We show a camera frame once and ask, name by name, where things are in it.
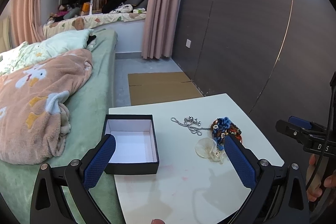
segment human hand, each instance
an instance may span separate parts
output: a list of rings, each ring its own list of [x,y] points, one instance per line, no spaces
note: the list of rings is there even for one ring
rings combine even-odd
[[[165,223],[160,219],[153,219],[151,224],[165,224]]]
[[[309,165],[315,166],[315,163],[316,163],[316,157],[314,154],[312,154],[309,159]],[[327,177],[323,185],[326,188],[336,187],[336,174]],[[308,197],[308,200],[311,202],[316,201],[316,199],[320,197],[321,195],[322,195],[322,189],[319,187],[316,189],[312,189],[311,187],[309,187],[307,190],[307,197]]]

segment cardboard sheet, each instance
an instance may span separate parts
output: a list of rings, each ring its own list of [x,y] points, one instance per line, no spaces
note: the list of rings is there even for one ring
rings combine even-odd
[[[203,97],[183,72],[128,75],[131,105],[145,105]]]

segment white pillow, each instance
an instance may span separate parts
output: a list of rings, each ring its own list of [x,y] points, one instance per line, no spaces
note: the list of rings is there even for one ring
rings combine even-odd
[[[47,50],[50,56],[54,57],[63,52],[85,48],[87,40],[92,33],[93,29],[61,32],[42,41],[39,46]]]

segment white table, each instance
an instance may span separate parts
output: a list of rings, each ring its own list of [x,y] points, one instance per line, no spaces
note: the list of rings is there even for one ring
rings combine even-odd
[[[115,175],[120,205],[127,224],[217,224],[238,210],[250,189],[241,183],[232,164],[199,157],[195,145],[210,137],[191,132],[170,120],[192,116],[209,127],[219,117],[229,117],[242,131],[243,145],[259,159],[283,165],[275,149],[249,117],[227,95],[150,105],[110,108],[109,114],[152,114],[160,165],[156,175]]]

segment green bed sheet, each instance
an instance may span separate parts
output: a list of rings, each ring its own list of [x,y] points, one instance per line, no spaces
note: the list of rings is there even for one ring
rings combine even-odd
[[[51,167],[81,159],[89,149],[95,147],[101,139],[105,114],[108,108],[113,107],[117,34],[113,30],[100,30],[95,34],[96,45],[91,49],[93,73],[88,82],[65,103],[70,111],[71,131],[63,155],[47,161]],[[0,193],[21,224],[29,223],[31,197],[40,165],[11,165],[0,161]],[[63,187],[63,190],[75,220],[84,224],[68,188]],[[125,223],[114,176],[103,173],[90,193],[112,224]]]

